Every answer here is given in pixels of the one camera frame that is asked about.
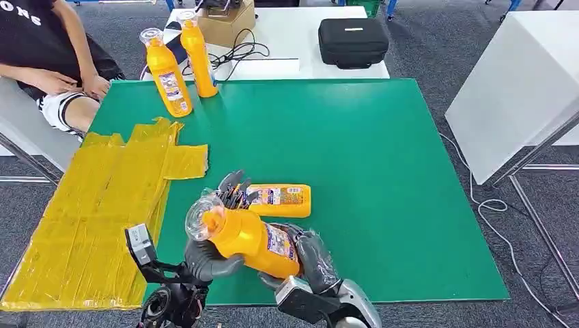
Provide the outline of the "person's right hand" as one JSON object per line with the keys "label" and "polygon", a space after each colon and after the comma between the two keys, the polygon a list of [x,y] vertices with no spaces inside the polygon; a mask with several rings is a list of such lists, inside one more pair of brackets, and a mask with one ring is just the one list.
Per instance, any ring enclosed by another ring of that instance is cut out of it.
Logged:
{"label": "person's right hand", "polygon": [[79,91],[74,79],[50,70],[36,70],[33,85],[48,95]]}

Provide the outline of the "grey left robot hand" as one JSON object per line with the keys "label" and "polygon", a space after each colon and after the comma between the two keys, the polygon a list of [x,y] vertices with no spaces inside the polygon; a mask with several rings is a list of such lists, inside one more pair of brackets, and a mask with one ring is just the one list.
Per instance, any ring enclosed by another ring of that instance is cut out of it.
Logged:
{"label": "grey left robot hand", "polygon": [[226,209],[239,209],[249,204],[246,190],[251,179],[242,180],[243,175],[241,169],[230,172],[221,180],[217,190],[204,189],[186,214],[184,227],[188,242],[184,253],[185,263],[196,279],[207,284],[216,277],[232,275],[244,265],[244,256],[241,254],[226,258],[219,253],[215,244],[209,240],[209,225],[202,222],[205,213],[214,212],[221,219]]}

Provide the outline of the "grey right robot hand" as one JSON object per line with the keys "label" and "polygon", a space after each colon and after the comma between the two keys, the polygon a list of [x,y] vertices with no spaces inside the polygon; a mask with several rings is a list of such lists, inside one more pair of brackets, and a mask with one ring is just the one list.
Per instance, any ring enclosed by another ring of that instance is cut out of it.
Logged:
{"label": "grey right robot hand", "polygon": [[287,279],[275,278],[259,272],[258,277],[278,297],[292,292],[336,298],[342,279],[333,265],[330,252],[320,235],[313,230],[305,230],[292,223],[275,223],[275,228],[287,232],[296,250],[300,271]]}

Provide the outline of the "person's left hand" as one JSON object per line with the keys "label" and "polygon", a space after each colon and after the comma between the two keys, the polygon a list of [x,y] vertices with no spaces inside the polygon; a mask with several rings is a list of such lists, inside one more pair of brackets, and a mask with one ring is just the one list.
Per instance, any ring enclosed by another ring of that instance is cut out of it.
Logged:
{"label": "person's left hand", "polygon": [[103,100],[110,89],[111,83],[97,73],[88,73],[81,77],[83,91],[95,98],[96,100]]}

